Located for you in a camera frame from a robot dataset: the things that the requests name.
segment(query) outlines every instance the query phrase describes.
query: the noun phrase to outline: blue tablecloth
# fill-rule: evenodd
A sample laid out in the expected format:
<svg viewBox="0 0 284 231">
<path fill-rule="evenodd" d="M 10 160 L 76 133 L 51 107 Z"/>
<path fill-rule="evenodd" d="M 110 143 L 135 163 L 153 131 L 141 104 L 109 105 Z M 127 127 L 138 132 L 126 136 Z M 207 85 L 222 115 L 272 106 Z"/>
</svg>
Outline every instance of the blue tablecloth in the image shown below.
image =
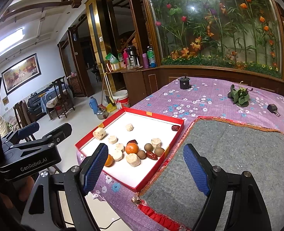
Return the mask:
<svg viewBox="0 0 284 231">
<path fill-rule="evenodd" d="M 69 92 L 69 96 L 71 97 L 71 99 L 73 100 L 73 96 L 72 96 L 72 91 L 69 89 L 68 85 L 66 84 L 66 88 Z M 55 90 L 54 90 L 54 87 L 52 87 L 51 89 L 49 89 L 49 91 L 47 91 L 45 93 L 45 95 L 43 95 L 41 98 L 40 98 L 40 103 L 41 103 L 41 108 L 42 108 L 42 112 L 46 113 L 47 112 L 47 102 L 50 101 L 51 99 L 53 99 L 54 97 L 56 97 L 56 93 L 55 93 Z"/>
</svg>

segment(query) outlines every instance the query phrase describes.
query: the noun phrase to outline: silver screw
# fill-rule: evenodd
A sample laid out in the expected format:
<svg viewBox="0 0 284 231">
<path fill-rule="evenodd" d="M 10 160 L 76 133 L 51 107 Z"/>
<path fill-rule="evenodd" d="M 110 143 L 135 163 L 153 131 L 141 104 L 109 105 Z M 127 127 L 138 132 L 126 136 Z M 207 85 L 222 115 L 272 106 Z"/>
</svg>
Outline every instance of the silver screw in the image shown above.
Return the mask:
<svg viewBox="0 0 284 231">
<path fill-rule="evenodd" d="M 247 176 L 247 177 L 250 177 L 251 173 L 249 171 L 244 171 L 244 175 Z"/>
<path fill-rule="evenodd" d="M 49 174 L 49 172 L 45 170 L 45 171 L 41 172 L 40 176 L 46 177 L 48 174 Z"/>
<path fill-rule="evenodd" d="M 77 172 L 77 171 L 79 171 L 80 170 L 80 167 L 79 166 L 73 166 L 73 167 L 71 167 L 71 172 Z"/>
<path fill-rule="evenodd" d="M 212 169 L 216 172 L 220 172 L 221 171 L 221 167 L 220 166 L 213 166 Z"/>
</svg>

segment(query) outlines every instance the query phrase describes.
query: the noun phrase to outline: glass panel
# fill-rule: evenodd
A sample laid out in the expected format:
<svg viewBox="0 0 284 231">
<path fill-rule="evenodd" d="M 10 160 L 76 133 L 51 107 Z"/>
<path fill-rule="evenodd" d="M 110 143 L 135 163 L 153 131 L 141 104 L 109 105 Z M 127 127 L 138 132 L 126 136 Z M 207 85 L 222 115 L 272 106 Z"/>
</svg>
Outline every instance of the glass panel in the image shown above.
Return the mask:
<svg viewBox="0 0 284 231">
<path fill-rule="evenodd" d="M 163 65 L 206 65 L 281 78 L 270 0 L 150 0 Z"/>
</svg>

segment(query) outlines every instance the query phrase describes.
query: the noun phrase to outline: white flower print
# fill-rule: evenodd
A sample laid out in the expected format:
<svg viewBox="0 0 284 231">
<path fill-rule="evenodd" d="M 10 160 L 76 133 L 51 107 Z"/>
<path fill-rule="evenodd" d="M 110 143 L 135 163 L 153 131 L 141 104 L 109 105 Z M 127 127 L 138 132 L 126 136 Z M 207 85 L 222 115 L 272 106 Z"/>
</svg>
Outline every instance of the white flower print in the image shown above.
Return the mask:
<svg viewBox="0 0 284 231">
<path fill-rule="evenodd" d="M 110 182 L 112 181 L 112 178 L 108 175 L 106 175 L 106 183 L 110 184 Z"/>
<path fill-rule="evenodd" d="M 101 192 L 103 192 L 105 194 L 107 190 L 108 189 L 106 188 L 106 186 L 103 186 Z"/>
</svg>

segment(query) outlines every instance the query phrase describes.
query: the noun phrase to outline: leather couch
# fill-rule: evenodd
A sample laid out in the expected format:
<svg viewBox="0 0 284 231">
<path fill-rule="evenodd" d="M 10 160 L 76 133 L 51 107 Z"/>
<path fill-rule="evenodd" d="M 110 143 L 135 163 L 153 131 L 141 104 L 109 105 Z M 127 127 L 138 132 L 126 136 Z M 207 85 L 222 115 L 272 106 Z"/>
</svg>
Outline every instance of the leather couch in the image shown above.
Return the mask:
<svg viewBox="0 0 284 231">
<path fill-rule="evenodd" d="M 27 114 L 29 115 L 32 122 L 36 122 L 38 119 L 40 119 L 42 116 L 44 116 L 46 114 L 46 113 L 42 112 L 40 97 L 38 97 L 38 96 L 47 92 L 52 87 L 53 87 L 53 85 L 51 84 L 47 88 L 45 88 L 44 90 L 38 92 L 35 96 L 30 97 L 28 99 Z"/>
</svg>

